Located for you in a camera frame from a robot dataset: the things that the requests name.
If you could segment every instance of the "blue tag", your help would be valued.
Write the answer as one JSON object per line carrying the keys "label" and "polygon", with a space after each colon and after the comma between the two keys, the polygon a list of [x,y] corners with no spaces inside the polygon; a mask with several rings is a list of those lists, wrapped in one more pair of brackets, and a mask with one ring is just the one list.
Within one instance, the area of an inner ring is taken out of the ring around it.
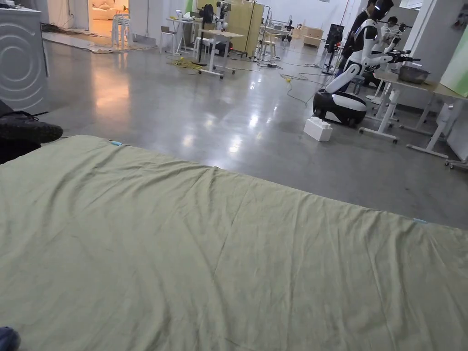
{"label": "blue tag", "polygon": [[418,218],[413,218],[413,221],[415,221],[417,223],[427,224],[427,222],[425,220],[418,219]]}

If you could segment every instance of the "green bed sheet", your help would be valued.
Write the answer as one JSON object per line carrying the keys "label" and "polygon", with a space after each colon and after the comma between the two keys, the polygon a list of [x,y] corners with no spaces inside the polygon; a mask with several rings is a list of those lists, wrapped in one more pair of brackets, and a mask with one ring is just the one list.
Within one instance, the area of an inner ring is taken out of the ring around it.
{"label": "green bed sheet", "polygon": [[0,166],[26,350],[466,350],[459,229],[76,136]]}

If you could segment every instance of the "metal bowl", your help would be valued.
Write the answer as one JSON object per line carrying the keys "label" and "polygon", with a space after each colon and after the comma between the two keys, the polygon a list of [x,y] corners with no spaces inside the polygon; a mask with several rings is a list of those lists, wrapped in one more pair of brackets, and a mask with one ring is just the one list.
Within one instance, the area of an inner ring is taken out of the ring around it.
{"label": "metal bowl", "polygon": [[400,73],[398,73],[398,79],[409,83],[423,84],[429,74],[430,72],[421,68],[402,66]]}

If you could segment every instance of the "black shoe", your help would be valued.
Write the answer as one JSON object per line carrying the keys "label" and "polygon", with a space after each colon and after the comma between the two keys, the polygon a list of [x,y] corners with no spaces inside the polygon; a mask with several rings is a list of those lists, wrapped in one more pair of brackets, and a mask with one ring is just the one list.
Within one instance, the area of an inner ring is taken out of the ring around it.
{"label": "black shoe", "polygon": [[29,140],[38,144],[50,143],[63,134],[58,125],[40,122],[24,111],[7,112],[0,116],[0,138]]}

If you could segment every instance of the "styrofoam box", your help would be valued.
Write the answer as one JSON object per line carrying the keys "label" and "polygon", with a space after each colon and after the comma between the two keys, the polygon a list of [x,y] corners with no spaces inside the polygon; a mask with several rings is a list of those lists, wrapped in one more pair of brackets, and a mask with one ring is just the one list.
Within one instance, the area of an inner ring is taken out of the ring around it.
{"label": "styrofoam box", "polygon": [[333,129],[330,123],[322,121],[319,117],[312,116],[306,121],[304,132],[318,141],[329,141]]}

